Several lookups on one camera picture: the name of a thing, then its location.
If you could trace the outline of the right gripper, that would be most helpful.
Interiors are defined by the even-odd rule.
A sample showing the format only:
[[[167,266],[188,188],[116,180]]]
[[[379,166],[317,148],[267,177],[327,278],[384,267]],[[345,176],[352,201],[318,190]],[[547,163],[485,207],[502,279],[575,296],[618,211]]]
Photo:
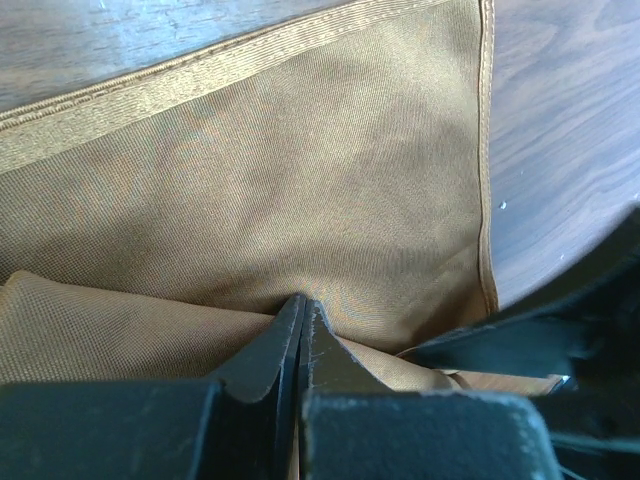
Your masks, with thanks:
[[[536,479],[639,476],[639,211],[540,290],[401,356],[429,368],[573,386],[535,400],[547,446],[523,455]]]

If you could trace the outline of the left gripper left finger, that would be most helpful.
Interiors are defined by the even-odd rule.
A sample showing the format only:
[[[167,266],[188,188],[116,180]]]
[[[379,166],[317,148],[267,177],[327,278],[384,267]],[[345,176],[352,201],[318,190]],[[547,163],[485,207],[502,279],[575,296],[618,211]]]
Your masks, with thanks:
[[[5,479],[284,479],[305,299],[213,372],[1,389]]]

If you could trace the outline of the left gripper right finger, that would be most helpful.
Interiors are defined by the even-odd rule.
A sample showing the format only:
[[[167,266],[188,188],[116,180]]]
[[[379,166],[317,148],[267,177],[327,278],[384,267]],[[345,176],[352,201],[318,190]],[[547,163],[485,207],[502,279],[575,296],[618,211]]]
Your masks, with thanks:
[[[303,479],[559,479],[546,425],[526,398],[498,392],[396,392],[306,304],[300,341]]]

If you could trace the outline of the orange cloth napkin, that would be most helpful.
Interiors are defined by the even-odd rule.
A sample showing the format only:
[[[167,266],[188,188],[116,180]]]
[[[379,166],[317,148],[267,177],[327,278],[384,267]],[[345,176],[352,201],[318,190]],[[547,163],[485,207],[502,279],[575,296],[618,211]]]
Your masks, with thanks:
[[[490,1],[356,1],[1,116],[3,382],[201,376],[302,293],[395,390],[495,312]]]

